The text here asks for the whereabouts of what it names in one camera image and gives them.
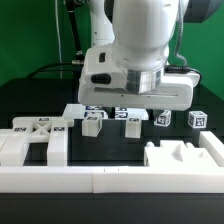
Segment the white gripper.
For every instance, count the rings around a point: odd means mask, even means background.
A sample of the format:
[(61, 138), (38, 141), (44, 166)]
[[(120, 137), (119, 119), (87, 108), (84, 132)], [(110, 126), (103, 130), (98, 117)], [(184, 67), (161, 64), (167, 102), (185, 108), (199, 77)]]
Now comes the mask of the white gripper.
[(112, 59), (112, 46), (90, 48), (82, 69), (78, 102), (102, 107), (187, 110), (200, 80), (196, 72), (128, 71)]

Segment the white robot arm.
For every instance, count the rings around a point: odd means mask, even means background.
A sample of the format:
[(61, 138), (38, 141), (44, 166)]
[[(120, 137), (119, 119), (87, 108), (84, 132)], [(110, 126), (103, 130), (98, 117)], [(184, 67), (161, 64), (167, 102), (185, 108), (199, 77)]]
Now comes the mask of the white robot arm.
[(200, 23), (223, 0), (105, 0), (115, 40), (88, 49), (82, 105), (184, 111), (200, 76), (168, 64), (176, 25)]

